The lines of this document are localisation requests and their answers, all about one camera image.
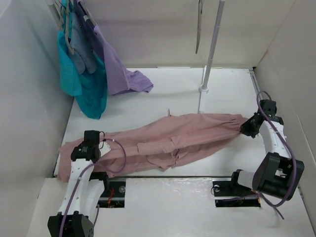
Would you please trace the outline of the grey clothes hanger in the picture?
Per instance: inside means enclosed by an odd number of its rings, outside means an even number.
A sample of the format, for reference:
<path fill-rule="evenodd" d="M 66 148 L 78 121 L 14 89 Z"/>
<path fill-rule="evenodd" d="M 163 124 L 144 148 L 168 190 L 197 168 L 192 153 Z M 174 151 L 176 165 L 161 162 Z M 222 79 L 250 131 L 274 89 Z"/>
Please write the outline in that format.
<path fill-rule="evenodd" d="M 197 15 L 197 38 L 196 38 L 196 49 L 195 49 L 195 54 L 197 54 L 197 53 L 198 53 L 199 44 L 200 44 L 203 5 L 204 5 L 204 0 L 199 0 L 199 1 L 198 1 L 198 15 Z"/>

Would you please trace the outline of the pink trousers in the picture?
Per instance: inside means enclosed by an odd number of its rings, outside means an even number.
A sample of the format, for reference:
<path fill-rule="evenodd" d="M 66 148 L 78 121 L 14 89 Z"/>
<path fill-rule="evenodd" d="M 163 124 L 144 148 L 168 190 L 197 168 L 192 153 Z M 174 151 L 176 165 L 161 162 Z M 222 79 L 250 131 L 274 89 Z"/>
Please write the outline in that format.
<path fill-rule="evenodd" d="M 111 151 L 101 156 L 109 177 L 151 169 L 167 170 L 206 158 L 240 134 L 239 114 L 186 114 L 163 117 L 143 127 L 106 133 Z"/>

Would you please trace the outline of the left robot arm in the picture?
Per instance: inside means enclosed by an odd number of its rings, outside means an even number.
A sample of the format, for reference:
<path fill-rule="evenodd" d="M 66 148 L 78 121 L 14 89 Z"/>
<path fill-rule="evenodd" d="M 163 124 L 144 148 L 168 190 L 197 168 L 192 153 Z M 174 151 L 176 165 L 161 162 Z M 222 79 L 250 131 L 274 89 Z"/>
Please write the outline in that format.
<path fill-rule="evenodd" d="M 90 179 L 101 157 L 100 132 L 84 132 L 83 141 L 71 153 L 71 172 L 58 212 L 47 222 L 52 237 L 92 237 L 99 214 L 99 198 L 110 191 L 105 179 Z"/>

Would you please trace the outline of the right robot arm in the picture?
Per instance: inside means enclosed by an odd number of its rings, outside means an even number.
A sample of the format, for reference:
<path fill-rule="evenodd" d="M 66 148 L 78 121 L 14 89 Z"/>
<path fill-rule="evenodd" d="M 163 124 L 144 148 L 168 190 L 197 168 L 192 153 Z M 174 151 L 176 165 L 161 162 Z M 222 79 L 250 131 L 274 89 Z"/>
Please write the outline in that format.
<path fill-rule="evenodd" d="M 266 156 L 254 173 L 236 170 L 228 188 L 235 195 L 249 188 L 288 201 L 295 193 L 305 166 L 293 157 L 286 143 L 284 122 L 277 116 L 276 102 L 269 99 L 258 102 L 258 111 L 241 125 L 240 132 L 251 138 L 261 135 Z"/>

